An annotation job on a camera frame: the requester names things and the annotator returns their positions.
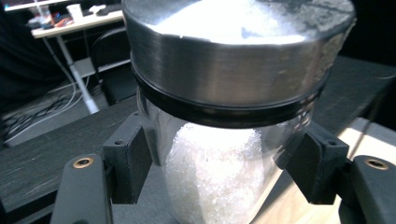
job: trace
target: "desk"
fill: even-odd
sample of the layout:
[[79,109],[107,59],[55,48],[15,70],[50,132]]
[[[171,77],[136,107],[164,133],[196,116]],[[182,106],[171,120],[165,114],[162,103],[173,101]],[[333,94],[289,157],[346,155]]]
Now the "desk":
[[[391,78],[387,77],[395,75],[394,67],[338,57],[316,103],[313,120],[331,133],[339,134],[388,86]],[[136,111],[135,100],[135,97],[127,99],[58,130],[0,151],[0,198],[6,211],[16,219],[28,209],[39,210],[36,217],[47,215],[51,211],[50,205],[43,208],[30,204],[53,202],[64,164],[77,155],[100,152],[107,138]],[[152,167],[139,202],[136,205],[114,205],[116,224],[175,223],[163,203],[163,189],[158,185],[160,176],[161,170]],[[290,183],[288,176],[282,175],[264,206],[270,206]]]
[[81,90],[84,103],[90,110],[91,114],[96,113],[97,111],[99,111],[99,109],[98,106],[96,105],[96,102],[92,99],[90,93],[88,92],[84,84],[84,81],[82,80],[83,77],[94,74],[94,69],[92,66],[91,59],[87,58],[74,62],[64,43],[64,40],[62,39],[62,35],[66,35],[79,30],[84,30],[95,26],[105,25],[111,22],[116,22],[121,20],[123,20],[122,11],[115,11],[108,13],[108,15],[106,16],[89,15],[84,17],[82,21],[76,22],[74,24],[65,27],[56,27],[48,30],[36,29],[32,31],[32,35],[34,38],[55,37],[57,39],[58,44],[61,47],[62,53],[66,58],[70,71],[72,72],[72,75],[76,80],[79,89]]

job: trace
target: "table surface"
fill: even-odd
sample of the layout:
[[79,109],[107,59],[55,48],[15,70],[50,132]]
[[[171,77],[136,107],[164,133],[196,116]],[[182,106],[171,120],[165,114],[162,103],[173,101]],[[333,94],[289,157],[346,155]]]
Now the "table surface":
[[[395,75],[394,67],[338,57],[316,103],[313,120],[331,133],[339,134],[388,86],[389,77]],[[64,164],[80,154],[99,153],[102,144],[134,111],[133,97],[0,151],[0,198],[6,211],[55,191]],[[162,195],[157,184],[159,176],[159,169],[152,167],[138,204],[113,207],[116,223],[131,218],[135,223],[175,222],[159,196]],[[271,203],[289,183],[290,179],[281,176],[265,204]]]
[[96,16],[95,14],[85,16],[81,21],[67,25],[65,27],[55,27],[44,30],[42,28],[32,30],[34,38],[53,37],[56,35],[65,35],[75,31],[92,28],[94,26],[104,25],[114,21],[123,20],[122,11],[113,11],[105,16]]

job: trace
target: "black table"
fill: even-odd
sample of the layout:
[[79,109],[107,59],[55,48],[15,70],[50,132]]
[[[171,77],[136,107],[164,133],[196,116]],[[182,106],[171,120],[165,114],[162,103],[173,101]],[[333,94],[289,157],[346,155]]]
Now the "black table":
[[[316,103],[313,120],[338,134],[368,107],[396,75],[396,68],[339,56]],[[135,97],[0,151],[0,198],[10,219],[47,220],[64,164],[80,154],[99,153],[102,144],[136,111]],[[115,205],[115,223],[174,223],[163,203],[160,169],[151,167],[137,205]]]

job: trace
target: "white cable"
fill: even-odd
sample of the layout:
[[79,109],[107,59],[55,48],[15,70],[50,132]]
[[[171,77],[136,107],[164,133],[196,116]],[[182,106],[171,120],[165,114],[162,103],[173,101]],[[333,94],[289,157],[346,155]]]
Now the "white cable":
[[36,122],[36,123],[31,124],[29,127],[26,127],[25,129],[23,129],[22,131],[20,131],[20,132],[17,133],[16,135],[12,136],[11,138],[8,138],[4,143],[8,143],[9,141],[12,141],[13,139],[15,139],[16,137],[18,137],[18,136],[21,135],[22,133],[24,133],[24,132],[26,132],[27,130],[31,129],[33,126],[35,126],[35,125],[37,125],[37,124],[39,124],[39,123],[41,123],[41,122],[43,122],[43,121],[45,121],[45,120],[47,120],[47,119],[51,119],[51,118],[53,118],[53,117],[55,117],[55,116],[57,116],[57,115],[63,113],[64,111],[70,109],[70,108],[73,107],[76,103],[78,103],[79,100],[80,100],[81,98],[82,98],[82,95],[81,95],[72,105],[70,105],[69,107],[63,109],[62,111],[59,111],[59,112],[56,113],[56,114],[53,114],[53,115],[51,115],[51,116],[49,116],[49,117],[46,117],[46,118],[44,118],[44,119],[41,119],[41,120],[39,120],[39,121]]
[[[71,78],[70,73],[64,68],[64,66],[62,65],[62,63],[60,62],[60,60],[58,59],[58,57],[55,55],[54,51],[52,50],[52,47],[50,46],[50,44],[48,43],[46,38],[43,38],[44,43],[47,46],[47,49],[49,50],[50,54],[52,55],[53,59],[55,60],[55,62],[61,67],[61,69],[64,71],[64,73],[66,74],[67,78],[69,79],[70,83],[73,86],[73,95],[70,98],[69,102],[67,102],[67,104],[61,109],[61,111],[59,111],[56,114],[53,114],[49,117],[46,117],[44,119],[39,120],[36,123],[33,123],[31,125],[29,125],[28,127],[26,127],[25,129],[23,129],[22,131],[20,131],[19,133],[17,133],[16,135],[12,136],[11,138],[8,138],[4,143],[8,143],[9,141],[12,141],[13,139],[15,139],[16,137],[18,137],[19,135],[21,135],[22,133],[26,132],[27,130],[31,129],[33,126],[47,120],[47,119],[51,119],[61,113],[63,113],[64,111],[70,109],[71,107],[73,107],[74,105],[76,105],[82,98],[82,94],[79,96],[79,98],[72,104],[71,102],[74,100],[76,93],[77,93],[77,87],[76,87],[76,83],[74,82],[73,78]],[[87,77],[87,82],[86,82],[86,86],[88,86],[88,83],[90,82],[90,77]]]
[[55,62],[58,64],[58,66],[61,67],[62,71],[64,71],[64,74],[67,76],[67,78],[69,79],[70,83],[72,84],[72,87],[73,87],[72,98],[64,106],[64,108],[67,108],[67,106],[71,104],[71,102],[74,100],[74,98],[76,96],[76,92],[77,92],[76,83],[74,82],[74,80],[73,80],[72,76],[70,75],[70,73],[64,68],[64,65],[61,63],[61,61],[56,56],[55,52],[53,51],[52,47],[50,46],[49,42],[47,41],[47,38],[44,37],[43,41],[44,41],[44,44],[47,46],[47,49],[49,50],[49,53],[51,54],[52,58],[55,60]]

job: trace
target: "cable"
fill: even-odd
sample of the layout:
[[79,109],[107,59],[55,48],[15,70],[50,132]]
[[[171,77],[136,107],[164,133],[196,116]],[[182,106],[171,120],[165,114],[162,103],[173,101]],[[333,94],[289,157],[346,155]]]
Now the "cable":
[[[44,118],[44,119],[42,119],[42,120],[39,120],[39,121],[36,122],[36,123],[32,123],[36,118],[41,117],[41,116],[45,116],[45,115],[47,115],[48,113],[52,113],[53,110],[50,111],[50,112],[48,112],[48,109],[50,109],[50,108],[51,108],[53,105],[55,105],[57,102],[55,102],[54,104],[52,104],[52,105],[49,106],[48,108],[44,109],[44,110],[47,110],[47,112],[45,112],[44,114],[41,114],[41,113],[43,112],[43,110],[41,110],[41,111],[39,111],[38,113],[34,114],[32,117],[26,118],[26,116],[23,116],[23,120],[22,120],[21,122],[19,122],[19,125],[18,125],[17,127],[13,128],[10,132],[8,132],[8,134],[14,133],[15,130],[20,130],[20,129],[21,129],[21,128],[20,128],[21,125],[22,125],[22,128],[23,128],[23,129],[21,129],[21,131],[18,132],[16,135],[14,135],[14,136],[8,138],[8,139],[4,142],[5,144],[8,143],[8,142],[10,142],[10,141],[12,141],[13,139],[15,139],[16,137],[18,137],[18,136],[21,135],[22,133],[26,132],[27,130],[31,129],[31,128],[34,127],[35,125],[37,125],[37,124],[39,124],[39,123],[41,123],[41,122],[43,122],[43,121],[45,121],[45,120],[47,120],[47,119],[51,119],[51,118],[53,118],[53,117],[55,117],[55,116],[57,116],[57,115],[63,113],[64,111],[70,109],[71,107],[73,107],[74,105],[76,105],[76,104],[81,100],[81,98],[82,98],[82,94],[81,94],[80,97],[79,97],[72,105],[70,105],[70,104],[73,102],[73,100],[74,100],[74,98],[75,98],[75,96],[76,96],[76,93],[77,93],[76,83],[74,82],[73,78],[71,78],[70,73],[64,68],[64,65],[61,63],[61,61],[58,59],[58,57],[57,57],[56,54],[54,53],[54,51],[53,51],[52,47],[50,46],[50,44],[48,43],[47,39],[46,39],[46,38],[43,38],[43,41],[44,41],[45,45],[47,46],[47,49],[49,50],[49,53],[51,54],[52,58],[53,58],[53,59],[55,60],[55,62],[61,67],[61,69],[62,69],[63,72],[66,74],[67,78],[69,79],[70,83],[72,84],[72,86],[73,86],[73,95],[72,95],[72,97],[70,98],[70,100],[67,102],[67,104],[61,109],[61,111],[59,111],[58,113],[53,114],[53,115],[51,115],[51,116],[49,116],[49,117],[46,117],[46,118]],[[90,81],[90,77],[87,77],[87,82],[86,82],[86,84],[85,84],[86,86],[88,86],[89,81]]]
[[78,98],[72,105],[70,105],[69,107],[63,109],[62,111],[59,111],[59,112],[56,113],[56,114],[53,114],[53,115],[51,115],[51,116],[49,116],[49,117],[46,117],[46,118],[44,118],[44,119],[42,119],[42,120],[39,120],[39,121],[36,122],[36,123],[31,124],[30,126],[26,127],[25,129],[23,129],[22,131],[20,131],[19,133],[17,133],[16,135],[14,135],[14,136],[12,136],[11,138],[7,139],[4,143],[8,143],[9,141],[12,141],[13,139],[15,139],[16,137],[18,137],[18,136],[21,135],[22,133],[24,133],[24,132],[26,132],[27,130],[31,129],[33,126],[35,126],[35,125],[37,125],[37,124],[39,124],[39,123],[41,123],[41,122],[43,122],[43,121],[45,121],[45,120],[47,120],[47,119],[51,119],[51,118],[53,118],[53,117],[55,117],[55,116],[57,116],[57,115],[63,113],[64,111],[70,109],[70,108],[73,107],[76,103],[78,103],[79,100],[80,100],[81,98],[82,98],[82,95],[79,96],[79,98]]

